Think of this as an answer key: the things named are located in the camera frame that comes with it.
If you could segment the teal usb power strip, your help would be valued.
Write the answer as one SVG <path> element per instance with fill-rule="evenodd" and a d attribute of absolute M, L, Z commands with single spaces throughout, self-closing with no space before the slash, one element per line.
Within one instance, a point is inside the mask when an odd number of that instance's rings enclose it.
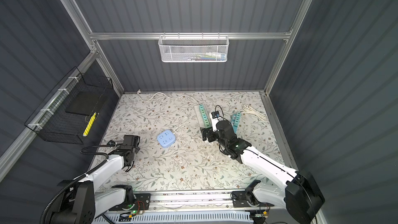
<path fill-rule="evenodd" d="M 241 119 L 241 112 L 237 112 L 232 115 L 231 124 L 232 124 L 233 130 L 234 130 L 234 133 L 237 133 L 237 129 L 240 124 L 240 119 Z"/>

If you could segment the white multicolour power strip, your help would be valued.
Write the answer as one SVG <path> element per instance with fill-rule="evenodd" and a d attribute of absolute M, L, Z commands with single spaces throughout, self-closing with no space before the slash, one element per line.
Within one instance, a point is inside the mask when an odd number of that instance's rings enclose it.
<path fill-rule="evenodd" d="M 196 114 L 196 116 L 197 116 L 197 120 L 198 120 L 198 123 L 199 123 L 199 131 L 202 131 L 203 129 L 210 129 L 211 131 L 213 131 L 211 113 L 207 110 L 206 106 L 205 106 L 204 104 L 202 104 L 202 105 L 204 105 L 204 107 L 205 107 L 205 112 L 206 112 L 207 118 L 208 118 L 208 120 L 209 120 L 209 122 L 210 122 L 210 126 L 209 126 L 209 127 L 206 127 L 206 126 L 204 125 L 204 122 L 203 122 L 203 118 L 202 118 L 202 114 L 201 114 L 199 105 L 196 105 L 196 106 L 194 107 L 195 114 Z"/>

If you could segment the blue square socket cube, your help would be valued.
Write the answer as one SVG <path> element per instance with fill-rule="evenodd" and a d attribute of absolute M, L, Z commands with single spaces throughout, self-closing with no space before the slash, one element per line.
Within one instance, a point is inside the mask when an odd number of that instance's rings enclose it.
<path fill-rule="evenodd" d="M 176 142 L 176 137 L 171 130 L 165 130 L 157 136 L 157 141 L 162 148 L 168 148 Z"/>

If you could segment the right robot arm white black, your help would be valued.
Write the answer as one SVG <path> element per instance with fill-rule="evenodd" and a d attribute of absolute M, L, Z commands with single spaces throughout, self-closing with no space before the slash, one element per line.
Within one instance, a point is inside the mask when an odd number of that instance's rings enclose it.
<path fill-rule="evenodd" d="M 248 141 L 238 138 L 227 120 L 217 121 L 200 131 L 203 141 L 217 142 L 223 154 L 274 183 L 272 187 L 254 180 L 244 195 L 250 206 L 271 204 L 282 207 L 300 224 L 310 224 L 316 219 L 325 198 L 310 172 L 299 172 L 262 154 Z"/>

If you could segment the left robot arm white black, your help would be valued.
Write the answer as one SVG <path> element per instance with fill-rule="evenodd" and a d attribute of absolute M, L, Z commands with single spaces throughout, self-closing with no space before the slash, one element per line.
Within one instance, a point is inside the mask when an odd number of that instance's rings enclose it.
<path fill-rule="evenodd" d="M 124 211 L 129 217 L 137 215 L 143 208 L 131 186 L 115 185 L 108 191 L 98 193 L 97 190 L 113 174 L 123 168 L 131 169 L 136 154 L 140 151 L 140 137 L 125 135 L 123 142 L 117 144 L 109 141 L 105 147 L 112 148 L 109 153 L 101 153 L 104 160 L 93 169 L 73 180 L 64 180 L 62 188 L 50 200 L 43 210 L 39 222 L 41 224 L 90 224 L 96 218 L 105 216 L 110 210 Z"/>

